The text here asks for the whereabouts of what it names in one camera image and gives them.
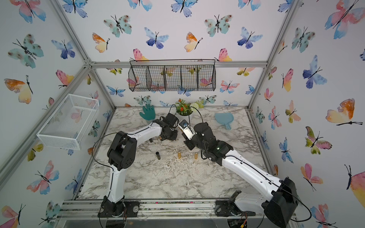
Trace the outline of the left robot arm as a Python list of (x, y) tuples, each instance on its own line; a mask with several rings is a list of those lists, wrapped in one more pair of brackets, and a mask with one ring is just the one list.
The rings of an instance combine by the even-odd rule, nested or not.
[(137, 147), (155, 137), (160, 140), (175, 141), (177, 130), (175, 129), (178, 118), (169, 113), (152, 121), (149, 125), (136, 131), (116, 133), (107, 152), (108, 168), (110, 168), (109, 191), (103, 197), (100, 205), (99, 218), (118, 218), (127, 216), (127, 206), (124, 203), (124, 184), (126, 172), (136, 158)]

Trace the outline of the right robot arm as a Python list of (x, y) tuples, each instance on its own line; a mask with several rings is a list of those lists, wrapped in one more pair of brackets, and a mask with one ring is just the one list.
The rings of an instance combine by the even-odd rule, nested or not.
[(248, 199), (237, 195), (233, 204), (241, 211), (263, 212), (277, 227), (285, 228), (299, 205), (295, 183), (290, 178), (280, 179), (246, 160), (231, 145), (217, 140), (208, 123), (199, 123), (194, 128), (183, 120), (179, 124), (185, 145), (198, 148), (204, 159), (219, 164), (236, 173), (262, 196), (262, 199)]

